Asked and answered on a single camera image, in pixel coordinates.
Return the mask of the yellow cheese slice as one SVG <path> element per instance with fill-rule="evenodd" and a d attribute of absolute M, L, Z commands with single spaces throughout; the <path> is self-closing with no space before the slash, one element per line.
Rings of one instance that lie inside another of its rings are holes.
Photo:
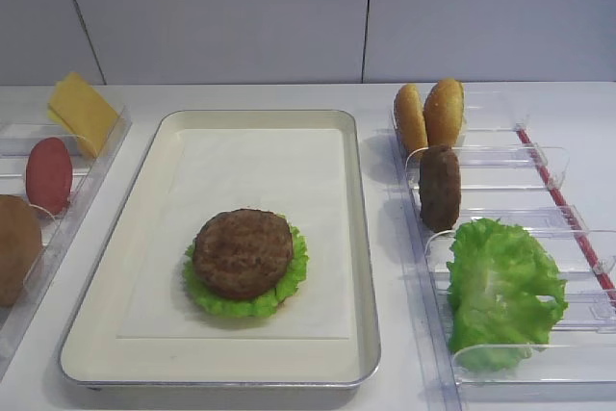
<path fill-rule="evenodd" d="M 82 151 L 96 158 L 119 118 L 118 112 L 77 72 L 56 83 L 48 117 L 77 137 Z"/>

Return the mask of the brown meat patty on tray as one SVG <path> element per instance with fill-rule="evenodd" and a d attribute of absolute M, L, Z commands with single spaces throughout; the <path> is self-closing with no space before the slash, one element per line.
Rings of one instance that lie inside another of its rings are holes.
<path fill-rule="evenodd" d="M 238 209 L 210 218 L 194 240 L 192 269 L 215 295 L 249 300 L 272 289 L 294 256 L 285 218 Z"/>

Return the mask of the upright brown meat patty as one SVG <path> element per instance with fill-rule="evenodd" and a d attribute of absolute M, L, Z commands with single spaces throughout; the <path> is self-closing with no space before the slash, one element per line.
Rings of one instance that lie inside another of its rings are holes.
<path fill-rule="evenodd" d="M 420 217 L 432 232 L 450 230 L 459 217 L 461 177 L 456 154 L 447 145 L 430 146 L 420 162 Z"/>

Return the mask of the green lettuce leaf on tray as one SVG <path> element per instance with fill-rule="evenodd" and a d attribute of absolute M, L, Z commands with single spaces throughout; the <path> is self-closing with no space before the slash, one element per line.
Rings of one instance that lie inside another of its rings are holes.
<path fill-rule="evenodd" d="M 193 269 L 193 253 L 195 239 L 186 248 L 186 260 L 182 270 L 185 290 L 189 298 L 205 313 L 225 319 L 259 318 L 264 319 L 274 315 L 285 300 L 298 290 L 307 277 L 309 262 L 308 247 L 300 230 L 290 224 L 293 241 L 293 258 L 286 273 L 262 295 L 248 300 L 233 300 L 222 297 L 210 291 L 196 276 Z"/>

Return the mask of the large green lettuce leaf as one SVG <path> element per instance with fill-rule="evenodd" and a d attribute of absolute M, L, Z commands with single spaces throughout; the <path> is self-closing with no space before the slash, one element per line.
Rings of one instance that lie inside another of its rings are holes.
<path fill-rule="evenodd" d="M 481 218 L 459 226 L 450 247 L 449 351 L 471 372 L 517 366 L 550 342 L 568 308 L 554 259 L 519 225 Z"/>

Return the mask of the red tomato slice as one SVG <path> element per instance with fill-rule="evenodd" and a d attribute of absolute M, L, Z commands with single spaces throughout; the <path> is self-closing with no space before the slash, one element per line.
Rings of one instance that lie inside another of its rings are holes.
<path fill-rule="evenodd" d="M 68 206 L 72 163 L 60 138 L 46 138 L 33 147 L 26 165 L 25 185 L 30 202 L 52 215 Z"/>

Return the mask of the left bun half in rack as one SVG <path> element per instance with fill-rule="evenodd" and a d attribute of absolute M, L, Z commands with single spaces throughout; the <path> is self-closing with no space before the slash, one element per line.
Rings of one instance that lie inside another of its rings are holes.
<path fill-rule="evenodd" d="M 424 104 L 415 84 L 405 84 L 398 90 L 394 117 L 401 141 L 409 153 L 428 147 Z"/>

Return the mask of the bun half in rack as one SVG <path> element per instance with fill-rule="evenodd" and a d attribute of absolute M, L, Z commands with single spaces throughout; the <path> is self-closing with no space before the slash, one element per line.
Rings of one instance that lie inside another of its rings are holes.
<path fill-rule="evenodd" d="M 398 90 L 394 117 L 401 141 L 409 153 L 428 147 L 424 104 L 415 84 L 405 84 Z"/>
<path fill-rule="evenodd" d="M 461 82 L 445 78 L 433 86 L 423 108 L 429 145 L 455 145 L 464 121 L 464 104 Z"/>

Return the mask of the white parchment paper sheet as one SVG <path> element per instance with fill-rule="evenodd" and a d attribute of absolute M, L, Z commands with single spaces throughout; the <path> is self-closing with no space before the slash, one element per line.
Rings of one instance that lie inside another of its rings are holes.
<path fill-rule="evenodd" d="M 128 222 L 139 263 L 119 333 L 154 338 L 346 339 L 353 324 L 344 145 L 335 129 L 186 129 L 154 159 Z M 185 249 L 223 211 L 284 216 L 305 237 L 307 277 L 263 320 L 206 315 L 188 297 Z"/>

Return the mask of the right bun half in rack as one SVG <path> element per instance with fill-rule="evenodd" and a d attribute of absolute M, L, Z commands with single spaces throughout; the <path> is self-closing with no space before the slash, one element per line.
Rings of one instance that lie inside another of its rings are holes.
<path fill-rule="evenodd" d="M 455 145 L 464 121 L 464 104 L 461 82 L 445 78 L 433 86 L 423 108 L 429 145 Z"/>

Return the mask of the clear right ingredient rack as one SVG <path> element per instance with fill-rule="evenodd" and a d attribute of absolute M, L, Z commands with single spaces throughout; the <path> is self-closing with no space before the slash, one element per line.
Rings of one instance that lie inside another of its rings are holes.
<path fill-rule="evenodd" d="M 499 92 L 471 91 L 454 152 L 461 175 L 459 224 L 489 218 L 523 227 L 554 259 L 567 310 L 545 345 L 473 345 L 449 350 L 449 264 L 455 230 L 433 232 L 420 216 L 420 163 L 398 126 L 384 137 L 404 216 L 402 279 L 414 323 L 423 397 L 431 410 L 547 407 L 593 410 L 615 399 L 615 228 L 593 226 L 563 192 L 571 152 L 539 141 L 523 108 Z"/>

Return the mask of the clear ingredient rack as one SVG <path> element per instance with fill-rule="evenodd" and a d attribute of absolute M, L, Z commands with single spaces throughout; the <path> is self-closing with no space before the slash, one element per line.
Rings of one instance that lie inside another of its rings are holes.
<path fill-rule="evenodd" d="M 449 350 L 449 264 L 455 230 L 433 232 L 420 216 L 420 163 L 398 126 L 384 137 L 404 216 L 402 279 L 414 323 L 423 397 L 431 410 L 547 407 L 593 410 L 615 399 L 615 228 L 593 226 L 563 192 L 571 152 L 539 141 L 523 108 L 499 92 L 471 91 L 454 152 L 461 175 L 459 224 L 489 218 L 523 227 L 554 259 L 567 310 L 545 345 L 473 345 Z"/>
<path fill-rule="evenodd" d="M 79 141 L 55 123 L 1 122 L 1 192 L 27 200 L 26 165 L 35 145 L 47 138 L 63 141 L 72 163 L 72 185 L 68 205 L 57 215 L 38 208 L 36 216 L 42 237 L 41 254 L 28 268 L 15 304 L 1 310 L 1 371 L 5 372 L 31 320 L 64 259 L 76 232 L 107 175 L 131 126 L 125 109 L 108 132 L 97 157 L 87 154 Z"/>

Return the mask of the white metal baking tray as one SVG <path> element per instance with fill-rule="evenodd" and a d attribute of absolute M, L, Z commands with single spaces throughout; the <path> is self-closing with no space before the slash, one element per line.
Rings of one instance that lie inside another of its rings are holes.
<path fill-rule="evenodd" d="M 207 314 L 187 250 L 214 215 L 271 211 L 299 232 L 307 276 L 264 319 Z M 354 388 L 381 356 L 354 118 L 340 110 L 165 116 L 60 353 L 103 386 Z"/>

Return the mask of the clear left ingredient rack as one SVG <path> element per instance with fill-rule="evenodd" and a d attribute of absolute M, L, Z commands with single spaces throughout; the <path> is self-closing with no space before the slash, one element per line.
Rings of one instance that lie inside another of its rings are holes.
<path fill-rule="evenodd" d="M 41 254 L 28 268 L 15 304 L 1 310 L 1 371 L 5 372 L 31 320 L 64 259 L 76 232 L 107 175 L 131 126 L 125 109 L 108 132 L 97 157 L 87 154 L 79 141 L 55 123 L 1 122 L 1 192 L 27 200 L 26 165 L 35 145 L 47 138 L 63 141 L 72 163 L 72 185 L 68 205 L 57 215 L 38 208 L 36 216 L 42 237 Z"/>

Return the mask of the brown bun top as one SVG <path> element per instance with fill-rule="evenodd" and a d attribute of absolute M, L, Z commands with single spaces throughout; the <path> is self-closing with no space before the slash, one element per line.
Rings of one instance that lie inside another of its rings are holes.
<path fill-rule="evenodd" d="M 21 197 L 1 195 L 1 306 L 17 301 L 23 281 L 42 250 L 35 210 Z"/>

